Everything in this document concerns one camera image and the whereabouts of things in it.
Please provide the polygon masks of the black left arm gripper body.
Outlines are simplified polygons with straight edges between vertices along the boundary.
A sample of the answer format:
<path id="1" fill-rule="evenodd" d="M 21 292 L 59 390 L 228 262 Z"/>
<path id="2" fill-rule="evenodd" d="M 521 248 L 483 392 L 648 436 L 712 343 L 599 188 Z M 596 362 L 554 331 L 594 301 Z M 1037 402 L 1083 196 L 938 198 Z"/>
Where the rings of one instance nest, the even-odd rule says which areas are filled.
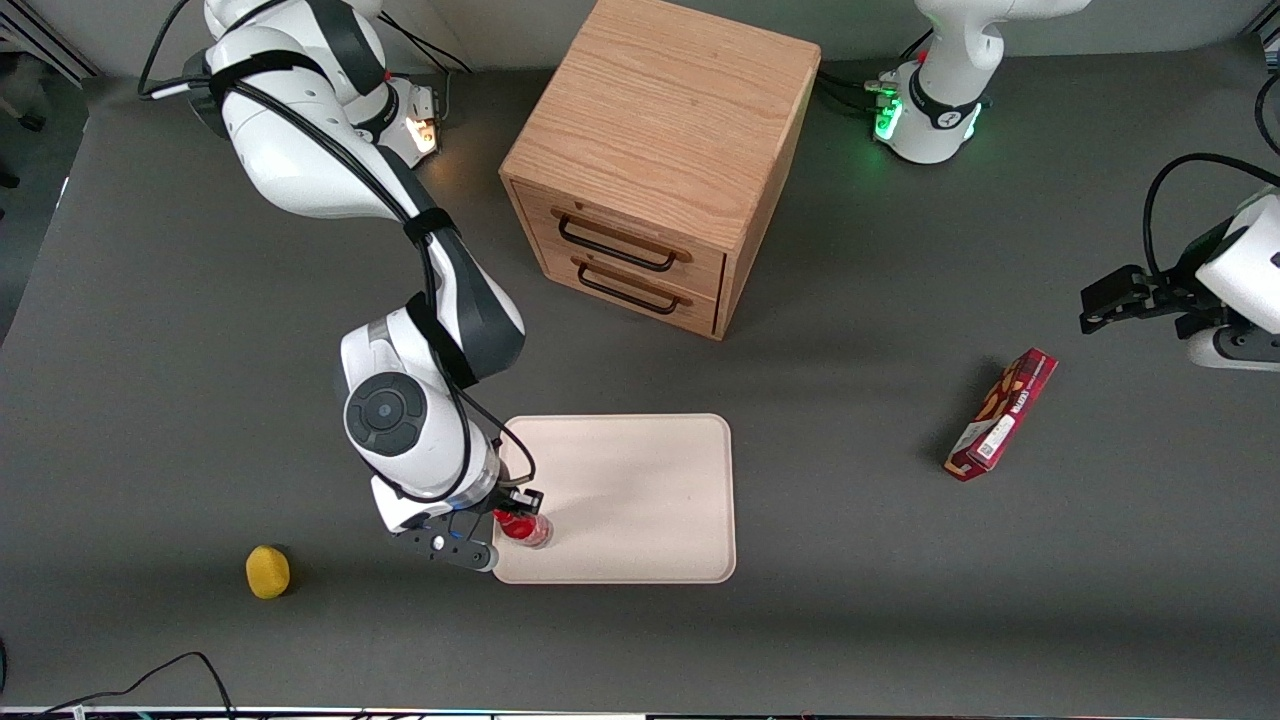
<path id="1" fill-rule="evenodd" d="M 1120 266 L 1080 292 L 1079 327 L 1092 334 L 1116 322 L 1174 315 L 1179 340 L 1228 325 L 1230 311 L 1185 268 L 1156 275 L 1138 265 Z"/>

